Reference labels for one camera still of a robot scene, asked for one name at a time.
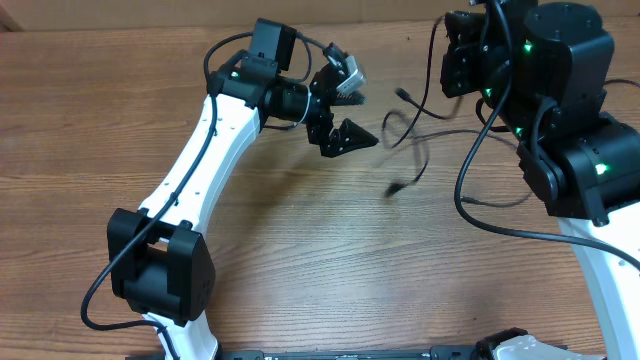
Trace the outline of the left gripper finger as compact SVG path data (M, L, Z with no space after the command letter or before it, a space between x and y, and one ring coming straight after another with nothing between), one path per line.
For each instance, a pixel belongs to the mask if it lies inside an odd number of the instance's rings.
M359 106L365 104L366 101L366 96L359 91L354 91L348 95L337 92L333 106Z
M321 141L320 152L324 157L334 158L351 151L373 147L378 142L376 136L346 118Z

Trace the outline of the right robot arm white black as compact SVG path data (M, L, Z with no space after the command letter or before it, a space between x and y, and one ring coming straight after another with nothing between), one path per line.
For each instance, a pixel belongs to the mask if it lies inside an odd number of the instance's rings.
M602 108L615 45L597 10L488 1L444 17L448 97L479 92L579 261L609 359L639 355L639 134Z

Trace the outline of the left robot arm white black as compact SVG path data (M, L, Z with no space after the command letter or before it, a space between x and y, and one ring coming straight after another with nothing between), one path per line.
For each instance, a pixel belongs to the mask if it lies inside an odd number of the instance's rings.
M109 261L98 281L110 283L138 325L155 330L167 359L221 355L206 317L216 272L205 237L234 167L261 132L304 126L328 158L377 142L351 120L334 123L334 107L365 100L366 76L354 56L324 45L325 66L292 79L295 45L310 48L314 39L267 19L246 38L247 49L205 71L198 124L161 184L138 209L115 210L107 225Z

